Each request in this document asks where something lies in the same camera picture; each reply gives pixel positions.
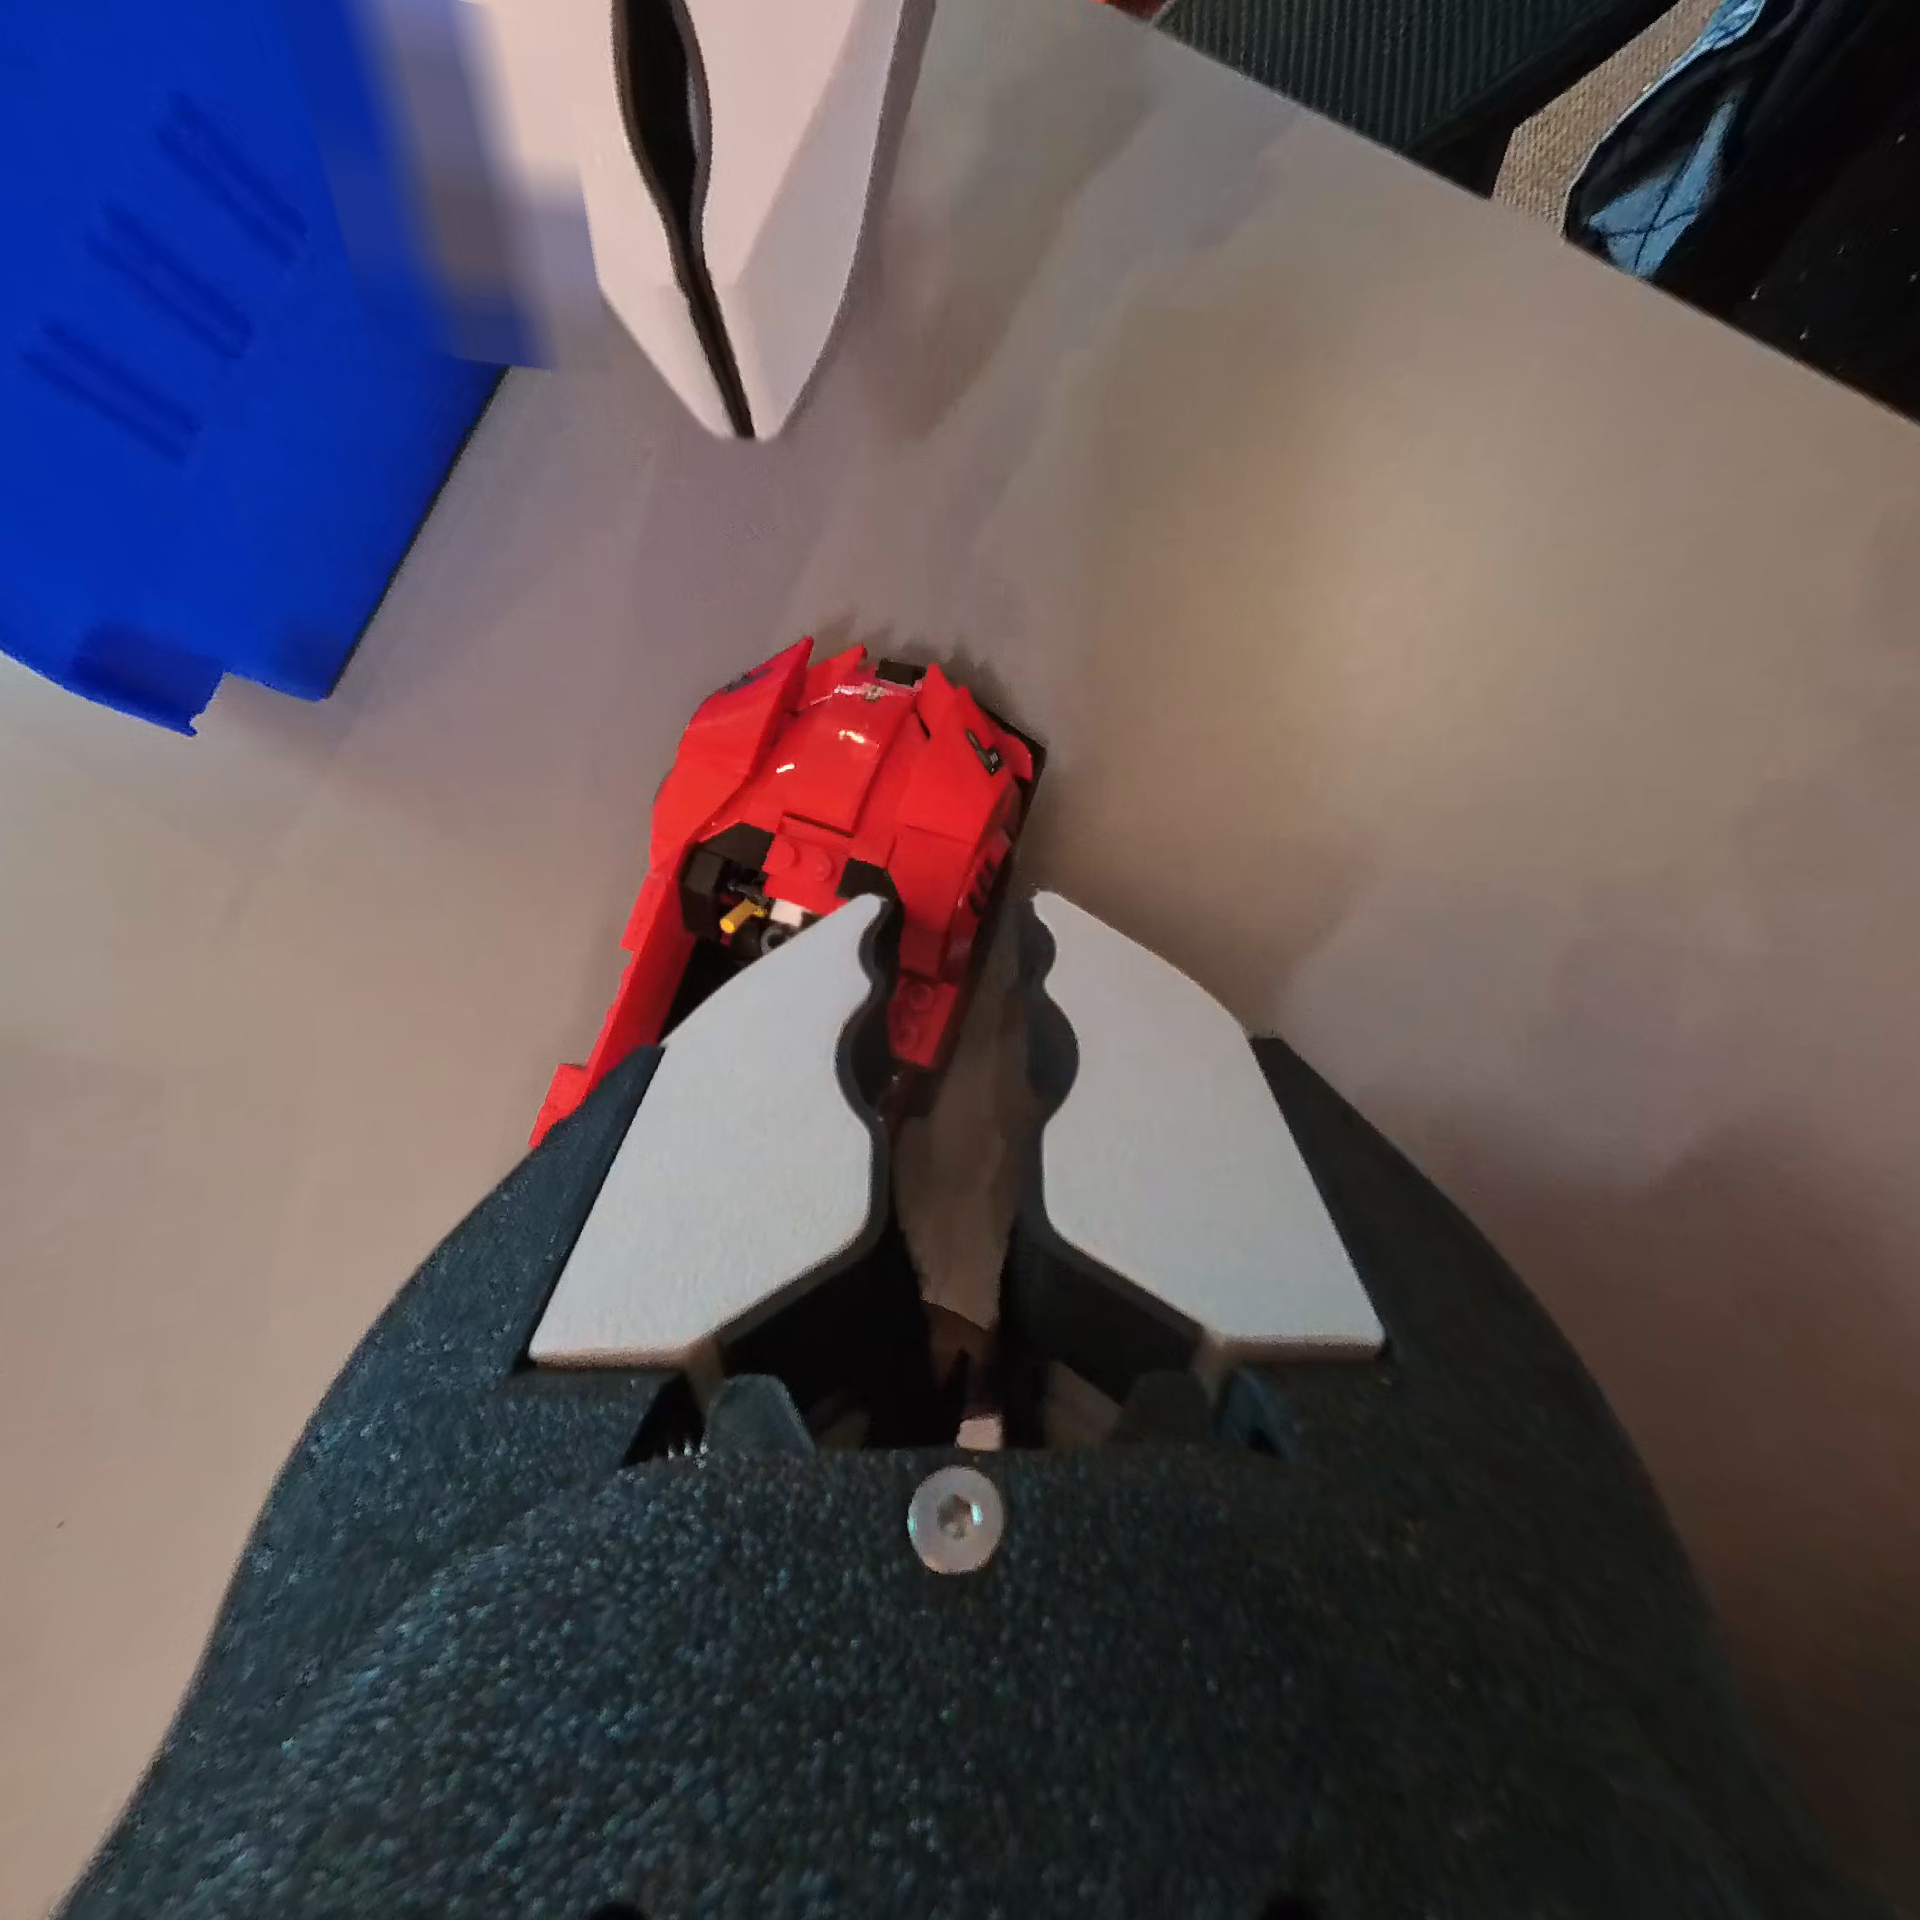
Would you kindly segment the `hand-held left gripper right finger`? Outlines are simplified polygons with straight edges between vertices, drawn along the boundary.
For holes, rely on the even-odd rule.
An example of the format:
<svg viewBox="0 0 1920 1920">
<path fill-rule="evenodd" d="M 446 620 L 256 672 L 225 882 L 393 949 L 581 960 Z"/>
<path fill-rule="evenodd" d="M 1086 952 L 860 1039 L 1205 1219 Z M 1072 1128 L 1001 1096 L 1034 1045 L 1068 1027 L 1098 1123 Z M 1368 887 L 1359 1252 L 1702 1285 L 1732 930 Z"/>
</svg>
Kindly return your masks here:
<svg viewBox="0 0 1920 1920">
<path fill-rule="evenodd" d="M 1241 1021 L 1055 892 L 1016 911 L 1023 1150 L 1002 1332 L 1113 1405 L 1244 1367 L 1372 1362 L 1383 1316 Z"/>
</svg>

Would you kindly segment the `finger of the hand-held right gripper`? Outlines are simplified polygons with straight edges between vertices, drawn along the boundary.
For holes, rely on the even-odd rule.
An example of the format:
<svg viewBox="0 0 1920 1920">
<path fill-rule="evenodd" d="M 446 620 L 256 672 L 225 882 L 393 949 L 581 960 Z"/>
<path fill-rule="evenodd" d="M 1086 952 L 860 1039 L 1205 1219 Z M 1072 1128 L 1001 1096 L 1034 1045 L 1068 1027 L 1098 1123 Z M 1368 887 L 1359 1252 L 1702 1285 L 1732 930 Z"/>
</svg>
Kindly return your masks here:
<svg viewBox="0 0 1920 1920">
<path fill-rule="evenodd" d="M 770 442 L 828 357 L 933 4 L 692 2 L 689 251 L 740 439 Z"/>
<path fill-rule="evenodd" d="M 596 286 L 695 420 L 749 442 L 752 406 L 703 253 L 710 157 L 687 4 L 582 4 L 577 170 Z"/>
</svg>

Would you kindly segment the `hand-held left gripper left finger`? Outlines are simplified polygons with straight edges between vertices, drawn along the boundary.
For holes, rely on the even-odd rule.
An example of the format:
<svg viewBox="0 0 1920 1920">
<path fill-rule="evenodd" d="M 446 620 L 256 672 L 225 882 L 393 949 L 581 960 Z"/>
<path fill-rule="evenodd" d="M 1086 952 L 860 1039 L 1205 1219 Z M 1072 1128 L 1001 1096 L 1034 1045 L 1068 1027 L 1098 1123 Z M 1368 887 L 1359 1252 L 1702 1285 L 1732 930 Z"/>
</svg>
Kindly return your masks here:
<svg viewBox="0 0 1920 1920">
<path fill-rule="evenodd" d="M 542 1371 L 765 1373 L 805 1410 L 901 1414 L 884 1067 L 897 910 L 854 896 L 706 997 L 629 1128 L 528 1341 Z"/>
</svg>

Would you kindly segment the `red lego car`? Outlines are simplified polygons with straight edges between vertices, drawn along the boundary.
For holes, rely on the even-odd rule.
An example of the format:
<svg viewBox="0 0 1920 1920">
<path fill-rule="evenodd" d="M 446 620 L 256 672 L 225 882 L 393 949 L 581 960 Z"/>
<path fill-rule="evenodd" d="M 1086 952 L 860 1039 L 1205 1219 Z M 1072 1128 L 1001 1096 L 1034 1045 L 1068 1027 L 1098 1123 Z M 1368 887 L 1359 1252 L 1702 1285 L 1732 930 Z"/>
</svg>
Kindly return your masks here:
<svg viewBox="0 0 1920 1920">
<path fill-rule="evenodd" d="M 881 1110 L 918 1115 L 985 970 L 1042 744 L 935 663 L 816 658 L 797 640 L 687 720 L 654 800 L 626 956 L 582 1063 L 559 1064 L 538 1144 L 640 1046 L 860 896 L 896 907 Z"/>
</svg>

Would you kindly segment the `blue plastic bin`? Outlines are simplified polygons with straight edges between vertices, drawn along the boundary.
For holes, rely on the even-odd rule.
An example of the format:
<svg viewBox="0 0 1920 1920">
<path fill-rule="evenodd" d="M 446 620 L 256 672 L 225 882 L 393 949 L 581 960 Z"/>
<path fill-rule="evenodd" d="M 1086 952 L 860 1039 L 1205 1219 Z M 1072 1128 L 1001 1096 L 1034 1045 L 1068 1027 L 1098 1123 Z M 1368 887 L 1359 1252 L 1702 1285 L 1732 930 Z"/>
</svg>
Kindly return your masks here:
<svg viewBox="0 0 1920 1920">
<path fill-rule="evenodd" d="M 343 676 L 542 362 L 469 4 L 1 4 L 1 642 L 191 736 Z"/>
</svg>

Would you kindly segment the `black mesh chair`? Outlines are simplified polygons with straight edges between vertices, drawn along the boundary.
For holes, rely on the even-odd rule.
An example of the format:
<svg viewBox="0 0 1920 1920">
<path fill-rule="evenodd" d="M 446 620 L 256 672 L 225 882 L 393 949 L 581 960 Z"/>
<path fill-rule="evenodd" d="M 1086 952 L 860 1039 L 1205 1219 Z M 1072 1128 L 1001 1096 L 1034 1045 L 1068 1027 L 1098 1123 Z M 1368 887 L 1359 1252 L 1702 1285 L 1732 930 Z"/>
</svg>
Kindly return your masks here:
<svg viewBox="0 0 1920 1920">
<path fill-rule="evenodd" d="M 1489 198 L 1512 133 L 1665 2 L 1170 2 L 1151 24 Z"/>
</svg>

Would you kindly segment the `dark denim garment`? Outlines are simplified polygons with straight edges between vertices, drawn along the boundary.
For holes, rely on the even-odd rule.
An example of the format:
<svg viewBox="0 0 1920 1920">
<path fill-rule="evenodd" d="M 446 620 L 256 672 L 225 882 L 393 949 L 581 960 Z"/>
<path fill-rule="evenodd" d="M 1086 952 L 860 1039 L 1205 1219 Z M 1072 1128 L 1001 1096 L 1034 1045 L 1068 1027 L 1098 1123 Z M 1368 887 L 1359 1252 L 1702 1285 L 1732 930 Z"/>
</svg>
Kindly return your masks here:
<svg viewBox="0 0 1920 1920">
<path fill-rule="evenodd" d="M 1564 235 L 1914 420 L 1917 4 L 1718 4 L 1600 138 Z"/>
</svg>

